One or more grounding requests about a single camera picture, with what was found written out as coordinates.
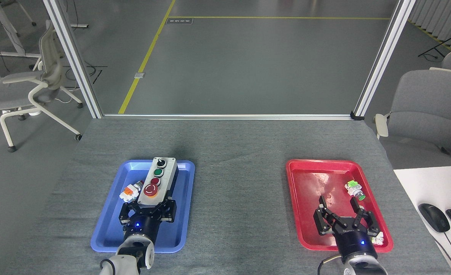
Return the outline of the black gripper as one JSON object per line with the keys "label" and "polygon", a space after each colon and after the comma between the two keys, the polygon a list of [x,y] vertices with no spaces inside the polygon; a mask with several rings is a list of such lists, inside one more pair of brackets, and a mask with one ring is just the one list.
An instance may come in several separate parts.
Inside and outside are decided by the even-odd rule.
{"label": "black gripper", "polygon": [[124,240],[133,235],[143,235],[156,243],[161,222],[173,223],[177,205],[175,200],[166,199],[159,202],[149,211],[137,202],[125,202],[119,214],[119,221],[123,226]]}
{"label": "black gripper", "polygon": [[[358,255],[369,255],[378,258],[369,236],[377,236],[380,233],[379,224],[373,212],[365,210],[358,204],[356,198],[350,199],[351,207],[356,213],[353,228],[344,229],[341,218],[328,209],[324,196],[319,197],[319,205],[313,214],[319,235],[332,233],[334,235],[341,260]],[[360,221],[365,219],[367,228],[360,226]]]}

